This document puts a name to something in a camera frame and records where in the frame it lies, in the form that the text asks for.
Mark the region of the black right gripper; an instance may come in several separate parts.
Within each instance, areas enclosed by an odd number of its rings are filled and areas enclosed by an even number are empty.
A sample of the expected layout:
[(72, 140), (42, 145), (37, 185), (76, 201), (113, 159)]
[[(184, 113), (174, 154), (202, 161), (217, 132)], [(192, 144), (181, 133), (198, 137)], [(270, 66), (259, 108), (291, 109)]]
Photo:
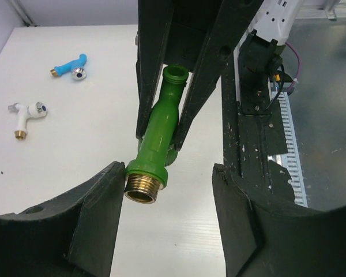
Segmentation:
[(174, 136), (180, 151), (262, 1), (138, 1), (136, 138), (144, 136), (162, 65), (192, 73)]

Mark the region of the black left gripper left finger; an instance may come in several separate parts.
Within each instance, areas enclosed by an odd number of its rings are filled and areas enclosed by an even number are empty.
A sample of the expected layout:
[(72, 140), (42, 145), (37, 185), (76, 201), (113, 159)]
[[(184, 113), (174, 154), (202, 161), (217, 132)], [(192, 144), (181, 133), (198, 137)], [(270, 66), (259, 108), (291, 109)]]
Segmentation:
[(19, 214), (0, 215), (0, 276), (109, 276), (125, 185), (113, 162)]

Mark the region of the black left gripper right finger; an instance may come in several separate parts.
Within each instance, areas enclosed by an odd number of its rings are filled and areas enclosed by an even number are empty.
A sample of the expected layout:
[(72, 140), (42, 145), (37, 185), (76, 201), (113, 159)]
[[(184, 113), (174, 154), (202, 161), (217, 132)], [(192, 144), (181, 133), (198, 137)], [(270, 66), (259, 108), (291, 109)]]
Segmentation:
[(212, 186), (227, 276), (346, 276), (346, 205), (299, 206), (222, 164)]

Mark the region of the green plastic faucet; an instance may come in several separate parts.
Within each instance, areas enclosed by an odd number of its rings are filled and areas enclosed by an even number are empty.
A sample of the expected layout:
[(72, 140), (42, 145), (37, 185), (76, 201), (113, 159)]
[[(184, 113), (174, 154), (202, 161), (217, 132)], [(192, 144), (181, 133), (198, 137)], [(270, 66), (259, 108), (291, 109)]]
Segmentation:
[(152, 204), (167, 185), (166, 160), (188, 76), (189, 71), (180, 65), (163, 69), (159, 99), (153, 106), (138, 154), (127, 165), (125, 196), (130, 200)]

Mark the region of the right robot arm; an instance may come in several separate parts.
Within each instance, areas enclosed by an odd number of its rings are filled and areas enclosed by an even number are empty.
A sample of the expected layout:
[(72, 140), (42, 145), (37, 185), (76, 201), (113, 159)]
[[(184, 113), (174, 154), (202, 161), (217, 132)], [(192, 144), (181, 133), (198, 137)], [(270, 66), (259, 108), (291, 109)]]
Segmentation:
[(256, 20), (261, 6), (261, 1), (138, 2), (138, 139), (145, 135), (164, 65), (179, 65), (191, 74), (172, 138), (176, 150), (182, 148), (236, 48), (244, 90), (274, 72), (302, 1), (273, 1)]

